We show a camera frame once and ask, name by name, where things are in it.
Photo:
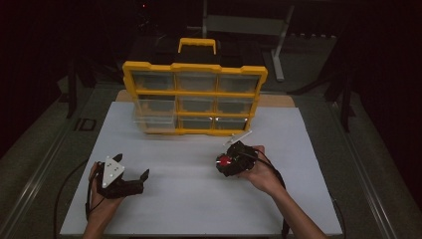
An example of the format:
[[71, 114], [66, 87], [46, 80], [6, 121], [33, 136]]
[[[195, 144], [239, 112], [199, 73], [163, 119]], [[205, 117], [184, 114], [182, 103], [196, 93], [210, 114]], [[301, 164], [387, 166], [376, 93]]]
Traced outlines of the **clear plastic drawer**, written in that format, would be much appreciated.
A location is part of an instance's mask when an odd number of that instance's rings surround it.
[[134, 104], [133, 121], [145, 133], [174, 132], [175, 101], [138, 100]]

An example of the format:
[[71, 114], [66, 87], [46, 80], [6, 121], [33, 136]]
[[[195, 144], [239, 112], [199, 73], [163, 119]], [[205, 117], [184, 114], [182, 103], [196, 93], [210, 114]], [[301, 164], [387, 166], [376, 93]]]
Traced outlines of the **metal floor rail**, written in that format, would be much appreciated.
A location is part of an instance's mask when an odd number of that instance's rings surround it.
[[422, 239], [422, 212], [416, 205], [378, 130], [361, 105], [352, 107], [349, 132], [340, 106], [328, 108], [351, 154], [364, 198], [383, 239]]
[[65, 196], [80, 169], [63, 146], [81, 118], [59, 109], [43, 113], [0, 160], [0, 239], [58, 239]]

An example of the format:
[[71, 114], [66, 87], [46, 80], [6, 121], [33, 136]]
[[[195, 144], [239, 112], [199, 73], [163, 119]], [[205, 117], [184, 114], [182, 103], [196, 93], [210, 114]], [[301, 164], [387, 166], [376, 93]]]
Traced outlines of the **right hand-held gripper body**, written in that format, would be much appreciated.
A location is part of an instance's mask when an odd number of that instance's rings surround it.
[[230, 164], [238, 165], [240, 167], [239, 172], [252, 169], [256, 159], [258, 158], [258, 154], [255, 150], [241, 141], [242, 138], [250, 133], [251, 131], [247, 130], [246, 132], [234, 134], [228, 141], [229, 147], [227, 148], [227, 152], [236, 155], [235, 159], [231, 159]]

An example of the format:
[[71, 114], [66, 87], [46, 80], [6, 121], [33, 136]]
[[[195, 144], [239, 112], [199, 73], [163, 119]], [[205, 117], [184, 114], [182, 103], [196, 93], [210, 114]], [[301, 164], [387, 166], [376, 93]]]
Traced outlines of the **person's right hand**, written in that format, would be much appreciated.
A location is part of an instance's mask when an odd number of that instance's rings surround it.
[[262, 145], [255, 145], [254, 150], [258, 153], [257, 162], [252, 169], [241, 172], [239, 177], [247, 179], [257, 189], [274, 196], [277, 192], [284, 190], [284, 186], [265, 156], [265, 148]]

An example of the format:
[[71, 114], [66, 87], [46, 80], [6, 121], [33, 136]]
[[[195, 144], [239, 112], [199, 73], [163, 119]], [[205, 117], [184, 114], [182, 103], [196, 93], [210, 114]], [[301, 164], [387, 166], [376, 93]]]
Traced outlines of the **person's left hand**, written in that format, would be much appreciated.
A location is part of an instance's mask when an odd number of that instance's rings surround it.
[[99, 164], [95, 162], [91, 168], [89, 177], [89, 196], [87, 204], [87, 218], [111, 219], [118, 207], [124, 201], [124, 197], [117, 199], [107, 199], [97, 192], [97, 168]]

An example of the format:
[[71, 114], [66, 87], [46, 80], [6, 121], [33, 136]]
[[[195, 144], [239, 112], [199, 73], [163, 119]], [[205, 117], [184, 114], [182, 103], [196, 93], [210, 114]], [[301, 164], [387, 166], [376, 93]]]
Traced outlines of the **dark stand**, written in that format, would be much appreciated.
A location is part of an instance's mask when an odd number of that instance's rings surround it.
[[77, 70], [75, 59], [71, 58], [68, 62], [68, 113], [67, 118], [70, 119], [77, 109]]
[[343, 84], [341, 112], [340, 112], [340, 122], [343, 129], [346, 132], [349, 132], [348, 118], [350, 114], [351, 90], [352, 90], [352, 76], [346, 75], [344, 84]]

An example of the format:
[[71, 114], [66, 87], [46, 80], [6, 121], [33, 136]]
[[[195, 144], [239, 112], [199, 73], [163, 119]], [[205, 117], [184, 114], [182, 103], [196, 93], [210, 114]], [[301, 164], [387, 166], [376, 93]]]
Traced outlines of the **grey metal stand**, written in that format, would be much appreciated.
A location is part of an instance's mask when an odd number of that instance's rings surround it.
[[203, 38], [206, 38], [209, 32], [277, 36], [279, 42], [277, 47], [271, 50], [271, 59], [276, 81], [283, 82], [285, 80], [281, 53], [295, 10], [293, 4], [289, 5], [287, 13], [282, 19], [212, 15], [208, 13], [208, 6], [208, 0], [202, 0], [202, 25], [199, 29]]

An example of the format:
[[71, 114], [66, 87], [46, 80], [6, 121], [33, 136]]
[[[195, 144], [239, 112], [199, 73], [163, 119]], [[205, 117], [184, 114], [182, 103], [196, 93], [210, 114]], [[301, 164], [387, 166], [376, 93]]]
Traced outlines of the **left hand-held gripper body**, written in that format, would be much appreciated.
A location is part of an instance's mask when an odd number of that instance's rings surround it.
[[124, 166], [108, 156], [105, 162], [101, 162], [99, 165], [97, 192], [107, 199], [141, 194], [144, 190], [144, 182], [140, 179], [123, 180], [124, 171]]

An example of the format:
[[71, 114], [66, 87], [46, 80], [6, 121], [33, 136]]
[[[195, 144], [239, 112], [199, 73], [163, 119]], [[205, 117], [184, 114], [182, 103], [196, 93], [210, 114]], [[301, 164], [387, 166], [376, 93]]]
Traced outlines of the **yellow and black drawer organizer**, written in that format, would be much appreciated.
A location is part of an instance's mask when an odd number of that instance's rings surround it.
[[230, 135], [251, 127], [268, 70], [258, 46], [214, 39], [165, 39], [133, 46], [122, 65], [138, 100], [175, 101], [174, 132]]

